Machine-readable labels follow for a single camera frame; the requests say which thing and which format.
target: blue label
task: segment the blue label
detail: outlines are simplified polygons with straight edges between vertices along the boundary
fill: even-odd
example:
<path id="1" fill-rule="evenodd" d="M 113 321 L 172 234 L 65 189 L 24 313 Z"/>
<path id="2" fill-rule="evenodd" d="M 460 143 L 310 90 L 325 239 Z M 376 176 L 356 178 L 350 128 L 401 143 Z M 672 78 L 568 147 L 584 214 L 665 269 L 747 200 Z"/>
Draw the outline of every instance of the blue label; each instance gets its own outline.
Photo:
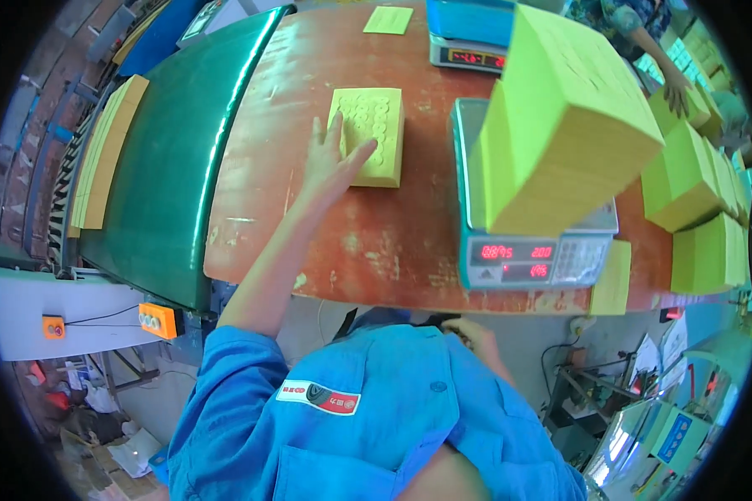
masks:
<path id="1" fill-rule="evenodd" d="M 658 457 L 662 459 L 664 463 L 669 463 L 671 459 L 677 454 L 677 449 L 682 443 L 682 439 L 685 438 L 688 433 L 688 428 L 691 427 L 691 418 L 679 415 L 674 420 L 674 424 L 671 426 L 669 435 L 666 436 L 666 441 L 663 442 L 662 447 L 658 453 Z"/>

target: green conveyor belt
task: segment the green conveyor belt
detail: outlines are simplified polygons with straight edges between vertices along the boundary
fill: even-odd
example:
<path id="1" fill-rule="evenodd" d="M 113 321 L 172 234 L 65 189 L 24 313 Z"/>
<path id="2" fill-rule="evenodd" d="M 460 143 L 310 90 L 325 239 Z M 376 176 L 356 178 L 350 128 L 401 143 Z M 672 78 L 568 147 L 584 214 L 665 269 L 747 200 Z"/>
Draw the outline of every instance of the green conveyor belt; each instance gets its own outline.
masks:
<path id="1" fill-rule="evenodd" d="M 231 123 L 285 5 L 208 35 L 146 75 L 150 81 L 114 171 L 103 228 L 80 255 L 116 280 L 209 311 L 203 253 Z"/>

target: orange control box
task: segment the orange control box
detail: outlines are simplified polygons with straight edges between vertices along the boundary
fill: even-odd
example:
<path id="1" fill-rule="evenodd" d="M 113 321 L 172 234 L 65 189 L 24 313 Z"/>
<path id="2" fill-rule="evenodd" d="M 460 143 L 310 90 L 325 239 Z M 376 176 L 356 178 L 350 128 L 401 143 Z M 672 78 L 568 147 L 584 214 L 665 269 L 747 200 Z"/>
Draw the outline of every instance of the orange control box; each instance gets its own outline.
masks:
<path id="1" fill-rule="evenodd" d="M 46 339 L 64 339 L 64 319 L 60 316 L 41 316 L 41 329 Z"/>
<path id="2" fill-rule="evenodd" d="M 175 331 L 175 312 L 167 306 L 141 303 L 140 325 L 147 332 L 164 339 L 172 339 L 178 335 Z"/>

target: logo patch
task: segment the logo patch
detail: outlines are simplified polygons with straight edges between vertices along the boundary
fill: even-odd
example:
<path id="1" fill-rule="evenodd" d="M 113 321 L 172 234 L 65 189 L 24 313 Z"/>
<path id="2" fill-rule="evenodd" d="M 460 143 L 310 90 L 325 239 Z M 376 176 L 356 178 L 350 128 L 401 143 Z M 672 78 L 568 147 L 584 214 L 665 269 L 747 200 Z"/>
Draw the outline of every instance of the logo patch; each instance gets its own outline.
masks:
<path id="1" fill-rule="evenodd" d="M 334 391 L 311 381 L 286 379 L 279 388 L 276 400 L 300 402 L 333 415 L 353 416 L 359 407 L 361 394 Z"/>

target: red table surface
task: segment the red table surface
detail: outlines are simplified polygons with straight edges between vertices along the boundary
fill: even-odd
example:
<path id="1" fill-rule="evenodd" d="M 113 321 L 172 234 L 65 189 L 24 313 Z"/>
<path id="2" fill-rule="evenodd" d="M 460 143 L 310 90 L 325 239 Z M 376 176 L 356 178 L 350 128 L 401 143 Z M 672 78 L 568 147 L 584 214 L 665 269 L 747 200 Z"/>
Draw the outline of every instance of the red table surface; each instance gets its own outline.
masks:
<path id="1" fill-rule="evenodd" d="M 401 188 L 351 187 L 330 210 L 293 290 L 362 305 L 506 314 L 583 314 L 590 288 L 467 291 L 458 276 L 458 206 L 448 115 L 458 97 L 490 97 L 495 75 L 429 63 L 423 2 L 403 36 L 363 34 L 373 4 L 284 18 L 231 127 L 209 218 L 203 271 L 239 283 L 301 189 L 312 117 L 333 90 L 396 87 L 406 113 Z M 671 235 L 643 216 L 641 183 L 616 198 L 632 242 L 627 309 L 681 306 Z"/>

